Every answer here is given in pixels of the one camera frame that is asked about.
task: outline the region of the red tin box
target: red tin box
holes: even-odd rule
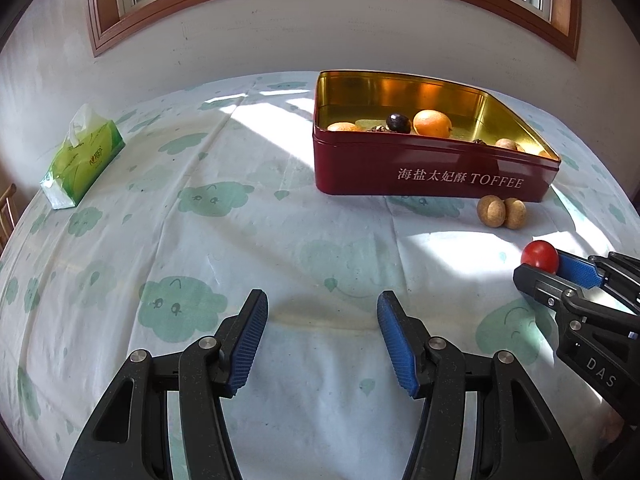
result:
[[[383,124],[393,112],[446,114],[449,139],[391,132],[332,132],[336,122]],[[322,72],[314,111],[316,186],[336,195],[452,196],[540,202],[560,166],[546,142],[480,89],[421,76]],[[512,139],[522,152],[497,148]],[[481,139],[487,145],[472,141]]]

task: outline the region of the dark plum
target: dark plum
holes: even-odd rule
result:
[[[386,118],[386,127],[398,134],[411,133],[411,121],[402,114],[391,114]]]

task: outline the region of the white wall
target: white wall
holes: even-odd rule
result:
[[[0,169],[30,198],[84,102],[124,108],[279,70],[369,68],[492,88],[547,110],[627,193],[640,182],[640,45],[610,0],[582,0],[578,60],[456,0],[215,0],[92,56],[86,0],[34,0],[0,52]]]

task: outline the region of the white tablecloth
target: white tablecloth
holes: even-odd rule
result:
[[[61,477],[132,350],[184,349],[252,288],[270,318],[248,383],[223,401],[246,480],[402,477],[422,403],[398,385],[378,328],[385,289],[463,351],[514,352],[588,473],[608,407],[555,357],[551,311],[511,275],[534,238],[637,256],[640,219],[618,184],[560,121],[496,94],[563,160],[521,231],[484,227],[475,200],[324,195],[317,76],[247,76],[132,105],[117,120],[126,147],[78,208],[31,202],[1,257],[0,413],[46,480]]]

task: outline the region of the blue gripper pad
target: blue gripper pad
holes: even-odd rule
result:
[[[597,267],[590,261],[574,254],[558,251],[560,265],[556,276],[580,285],[582,288],[602,286],[604,277],[598,274]]]
[[[406,320],[406,314],[395,295],[391,295],[392,298],[387,292],[383,292],[378,297],[378,323],[398,382],[415,399],[420,388],[416,374],[416,355],[401,326],[401,319]]]
[[[246,384],[268,315],[267,296],[262,293],[249,314],[244,330],[242,330],[238,342],[231,352],[228,386],[233,395]]]

